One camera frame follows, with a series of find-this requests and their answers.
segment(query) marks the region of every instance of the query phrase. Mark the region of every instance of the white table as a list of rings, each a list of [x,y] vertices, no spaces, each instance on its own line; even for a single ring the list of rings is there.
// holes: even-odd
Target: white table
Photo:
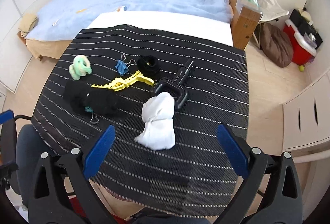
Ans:
[[[124,24],[144,29],[160,29],[234,46],[230,24],[178,13],[152,11],[103,13],[88,28],[114,27]]]

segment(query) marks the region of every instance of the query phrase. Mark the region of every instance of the yellow plastic toy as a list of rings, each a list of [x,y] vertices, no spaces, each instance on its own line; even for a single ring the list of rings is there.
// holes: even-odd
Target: yellow plastic toy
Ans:
[[[155,84],[153,79],[145,77],[145,76],[143,76],[143,74],[140,71],[137,71],[132,76],[130,76],[129,78],[127,78],[125,80],[123,78],[116,78],[109,84],[105,84],[105,85],[93,84],[91,87],[108,88],[108,89],[113,89],[116,92],[116,91],[120,91],[120,90],[130,87],[132,84],[136,83],[137,81],[144,82],[151,86],[153,86]]]

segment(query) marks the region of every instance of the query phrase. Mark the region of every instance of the brown bag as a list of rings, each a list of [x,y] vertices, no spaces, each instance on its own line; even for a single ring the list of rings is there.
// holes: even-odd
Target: brown bag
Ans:
[[[260,26],[260,47],[265,55],[279,67],[291,63],[293,48],[288,34],[269,23]]]

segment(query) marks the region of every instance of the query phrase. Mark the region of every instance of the beige bed skirt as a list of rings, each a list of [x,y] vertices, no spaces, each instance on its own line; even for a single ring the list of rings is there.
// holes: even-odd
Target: beige bed skirt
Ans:
[[[31,54],[39,59],[40,56],[52,57],[60,59],[65,49],[69,46],[71,41],[38,41],[38,40],[26,40],[26,46]]]

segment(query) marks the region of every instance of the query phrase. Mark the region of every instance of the wooden floor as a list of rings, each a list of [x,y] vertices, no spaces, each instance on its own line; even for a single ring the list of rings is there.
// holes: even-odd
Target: wooden floor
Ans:
[[[283,143],[283,106],[282,103],[299,93],[307,84],[304,74],[296,64],[279,68],[272,63],[262,51],[251,44],[245,49],[250,88],[250,113],[247,142],[251,147],[257,146],[267,154],[279,155]],[[4,110],[12,109],[15,114],[32,115],[39,94],[56,64],[56,60],[44,58],[42,61],[32,59],[17,93],[8,93]],[[27,124],[24,120],[17,121],[18,131]],[[302,188],[306,184],[309,164],[297,165]],[[261,190],[265,190],[268,178],[265,177]],[[109,195],[104,188],[99,188],[99,196],[111,207],[112,211],[126,218],[138,211],[141,206],[135,203],[119,201]],[[257,195],[249,211],[255,212],[261,197]]]

